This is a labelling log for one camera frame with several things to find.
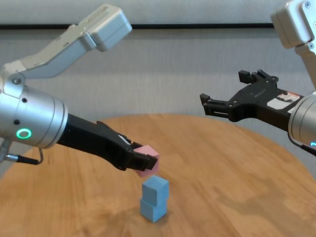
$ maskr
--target cable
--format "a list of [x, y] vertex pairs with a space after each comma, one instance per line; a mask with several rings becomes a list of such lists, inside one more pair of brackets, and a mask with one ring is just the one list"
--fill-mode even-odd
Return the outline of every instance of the cable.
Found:
[[40, 160], [37, 164], [42, 164], [43, 160], [44, 160], [44, 155], [43, 155], [43, 150], [42, 148], [39, 148], [39, 155], [40, 155]]
[[293, 143], [295, 146], [297, 146], [297, 147], [301, 148], [302, 150], [304, 150], [304, 151], [316, 156], [316, 150], [315, 149], [313, 149], [313, 148], [311, 148], [309, 146], [306, 146], [304, 144], [299, 145], [298, 143], [294, 142], [293, 139], [290, 137], [289, 132], [287, 132], [287, 137], [290, 140], [290, 142]]
[[31, 159], [24, 156], [18, 156], [18, 159], [16, 160], [17, 163], [24, 163], [24, 164], [34, 164], [37, 165], [39, 161], [37, 159]]

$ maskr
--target screw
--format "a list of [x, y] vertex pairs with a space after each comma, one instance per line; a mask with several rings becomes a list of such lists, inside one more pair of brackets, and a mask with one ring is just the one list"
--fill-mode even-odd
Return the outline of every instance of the screw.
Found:
[[13, 121], [14, 125], [19, 125], [20, 124], [20, 120], [16, 119], [15, 121]]
[[15, 85], [21, 84], [21, 82], [22, 81], [19, 78], [15, 78], [15, 79], [12, 80], [12, 83], [15, 84]]

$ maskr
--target black stripe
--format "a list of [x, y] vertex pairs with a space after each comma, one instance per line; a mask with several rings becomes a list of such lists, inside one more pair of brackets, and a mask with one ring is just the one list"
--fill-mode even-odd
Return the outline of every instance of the black stripe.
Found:
[[[0, 25], [0, 30], [65, 30], [69, 25]], [[135, 24], [133, 29], [243, 29], [243, 28], [273, 28], [271, 23], [254, 24]]]

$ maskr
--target pink cube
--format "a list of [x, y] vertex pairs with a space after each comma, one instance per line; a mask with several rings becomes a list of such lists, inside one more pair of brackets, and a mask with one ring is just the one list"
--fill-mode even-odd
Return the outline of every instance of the pink cube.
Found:
[[145, 146], [136, 148], [134, 151], [138, 152], [138, 153], [145, 154], [145, 155], [150, 155], [150, 156], [156, 157], [158, 159], [152, 170], [150, 170], [150, 169], [146, 169], [145, 171], [135, 170], [135, 172], [140, 177], [145, 177], [145, 176], [155, 174], [156, 172], [158, 172], [158, 170], [159, 170], [159, 154], [153, 148], [151, 148], [151, 146], [145, 145]]

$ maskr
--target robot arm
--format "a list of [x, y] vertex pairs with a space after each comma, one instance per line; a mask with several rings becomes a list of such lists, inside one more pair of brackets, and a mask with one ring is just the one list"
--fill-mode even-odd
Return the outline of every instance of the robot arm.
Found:
[[38, 164], [9, 154], [12, 142], [46, 149], [58, 143], [104, 158], [120, 170], [152, 169], [155, 157], [134, 152], [140, 147], [101, 122], [68, 113], [59, 99], [25, 85], [26, 79], [55, 77], [87, 52], [107, 51], [132, 30], [122, 10], [103, 5], [38, 54], [0, 68], [0, 162]]
[[[293, 0], [271, 16], [285, 48], [295, 48], [316, 87], [316, 0]], [[301, 96], [277, 87], [278, 78], [262, 70], [239, 72], [248, 84], [229, 101], [201, 94], [205, 114], [237, 122], [256, 118], [288, 133], [290, 141], [316, 155], [316, 92]]]

